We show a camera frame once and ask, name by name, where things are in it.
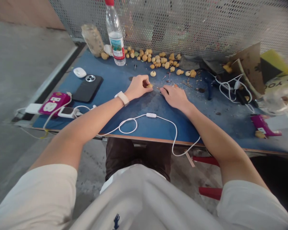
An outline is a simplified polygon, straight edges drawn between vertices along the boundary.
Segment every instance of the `watch strap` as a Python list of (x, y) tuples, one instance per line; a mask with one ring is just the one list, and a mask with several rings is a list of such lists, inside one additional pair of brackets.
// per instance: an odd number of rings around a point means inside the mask
[(129, 104), (129, 100), (128, 100), (127, 96), (122, 91), (120, 91), (118, 94), (116, 94), (115, 97), (119, 97), (122, 100), (122, 102), (124, 103), (124, 106), (127, 106)]

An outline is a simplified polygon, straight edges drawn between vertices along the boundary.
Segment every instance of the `wooden table edge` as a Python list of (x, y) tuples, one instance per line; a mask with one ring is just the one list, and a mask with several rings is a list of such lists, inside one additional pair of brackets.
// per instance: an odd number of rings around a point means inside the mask
[[(35, 128), (32, 127), (33, 129), (37, 130), (43, 130), (42, 128)], [(59, 132), (59, 129), (48, 129), (50, 132)], [(103, 137), (103, 134), (97, 134), (98, 137)], [(162, 143), (170, 143), (172, 144), (172, 140), (166, 140), (166, 139), (159, 139), (159, 138), (150, 138), (150, 137), (137, 137), (137, 136), (125, 136), (125, 135), (118, 135), (118, 134), (108, 134), (105, 137), (117, 137), (117, 138), (125, 138), (125, 139), (131, 139), (131, 140), (139, 140), (139, 141), (153, 141), (153, 142), (162, 142)], [(181, 145), (192, 145), (192, 142), (184, 142), (184, 141), (176, 141), (176, 144), (181, 144)], [(204, 144), (198, 143), (194, 145), (195, 147), (205, 147)], [(265, 153), (265, 154), (275, 154), (275, 155), (283, 155), (283, 156), (288, 156), (287, 152), (278, 152), (278, 151), (269, 151), (269, 150), (259, 150), (259, 149), (247, 149), (247, 148), (242, 148), (244, 151), (248, 152), (256, 152), (256, 153)]]

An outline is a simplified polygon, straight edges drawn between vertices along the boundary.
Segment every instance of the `plastic bag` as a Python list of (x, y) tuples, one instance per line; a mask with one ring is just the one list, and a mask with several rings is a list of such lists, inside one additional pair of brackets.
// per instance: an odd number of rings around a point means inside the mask
[(288, 116), (288, 75), (271, 79), (265, 87), (263, 99), (266, 108), (261, 109), (270, 115)]

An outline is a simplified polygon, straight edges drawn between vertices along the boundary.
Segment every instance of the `white t-shirt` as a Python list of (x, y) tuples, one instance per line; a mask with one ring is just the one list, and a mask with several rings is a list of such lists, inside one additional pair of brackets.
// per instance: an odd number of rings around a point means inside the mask
[(71, 222), (77, 171), (46, 165), (24, 174), (0, 204), (0, 229), (288, 229), (288, 213), (256, 184), (226, 183), (211, 215), (143, 165), (119, 170), (100, 196)]

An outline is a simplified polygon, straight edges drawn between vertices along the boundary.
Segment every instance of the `black phone case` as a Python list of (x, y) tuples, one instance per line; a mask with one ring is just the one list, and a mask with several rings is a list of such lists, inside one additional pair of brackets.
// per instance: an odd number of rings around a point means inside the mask
[(103, 82), (103, 78), (101, 76), (94, 76), (95, 80), (92, 82), (88, 82), (86, 80), (87, 77), (83, 79), (83, 82), (72, 97), (73, 100), (81, 102), (89, 102), (93, 100), (97, 91), (99, 90), (100, 85)]

